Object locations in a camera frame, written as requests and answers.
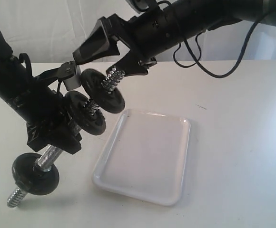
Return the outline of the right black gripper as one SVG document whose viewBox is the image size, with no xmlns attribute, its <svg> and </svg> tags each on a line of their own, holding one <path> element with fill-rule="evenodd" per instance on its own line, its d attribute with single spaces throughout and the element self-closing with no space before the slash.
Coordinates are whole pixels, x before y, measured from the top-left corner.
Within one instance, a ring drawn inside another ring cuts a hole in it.
<svg viewBox="0 0 276 228">
<path fill-rule="evenodd" d="M 75 63 L 83 65 L 103 57 L 119 56 L 117 43 L 120 41 L 130 51 L 110 66 L 106 74 L 121 72 L 124 77 L 146 76 L 157 64 L 150 44 L 156 30 L 152 25 L 154 22 L 147 15 L 134 16 L 129 21 L 117 14 L 101 17 L 89 37 L 73 52 Z"/>
</svg>

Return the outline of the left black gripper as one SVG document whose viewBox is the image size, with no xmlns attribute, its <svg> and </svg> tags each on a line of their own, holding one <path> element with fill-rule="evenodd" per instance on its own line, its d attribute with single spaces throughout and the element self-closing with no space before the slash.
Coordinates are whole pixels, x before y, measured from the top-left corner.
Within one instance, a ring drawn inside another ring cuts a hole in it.
<svg viewBox="0 0 276 228">
<path fill-rule="evenodd" d="M 33 151 L 47 145 L 70 154 L 81 150 L 82 137 L 71 132 L 60 93 L 35 79 L 18 78 L 9 85 L 9 105 L 26 121 L 27 145 Z"/>
</svg>

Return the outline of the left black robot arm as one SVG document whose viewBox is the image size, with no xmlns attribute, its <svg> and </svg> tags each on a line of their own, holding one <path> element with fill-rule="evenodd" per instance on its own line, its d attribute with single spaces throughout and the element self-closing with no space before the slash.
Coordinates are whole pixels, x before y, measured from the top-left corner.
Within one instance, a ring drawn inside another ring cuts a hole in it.
<svg viewBox="0 0 276 228">
<path fill-rule="evenodd" d="M 26 121 L 27 145 L 35 152 L 53 145 L 75 154 L 82 138 L 71 129 L 63 95 L 49 88 L 57 71 L 34 77 L 28 55 L 14 56 L 0 31 L 0 98 Z"/>
</svg>

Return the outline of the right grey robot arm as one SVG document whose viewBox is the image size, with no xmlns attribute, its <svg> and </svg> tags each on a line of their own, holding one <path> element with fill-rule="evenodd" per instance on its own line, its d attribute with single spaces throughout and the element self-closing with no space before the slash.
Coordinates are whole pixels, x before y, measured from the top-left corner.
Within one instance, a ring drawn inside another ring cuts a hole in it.
<svg viewBox="0 0 276 228">
<path fill-rule="evenodd" d="M 130 0 L 138 16 L 101 17 L 90 36 L 73 52 L 78 65 L 119 55 L 121 41 L 129 52 L 116 65 L 131 75 L 146 75 L 155 57 L 189 38 L 241 21 L 276 26 L 276 0 Z"/>
</svg>

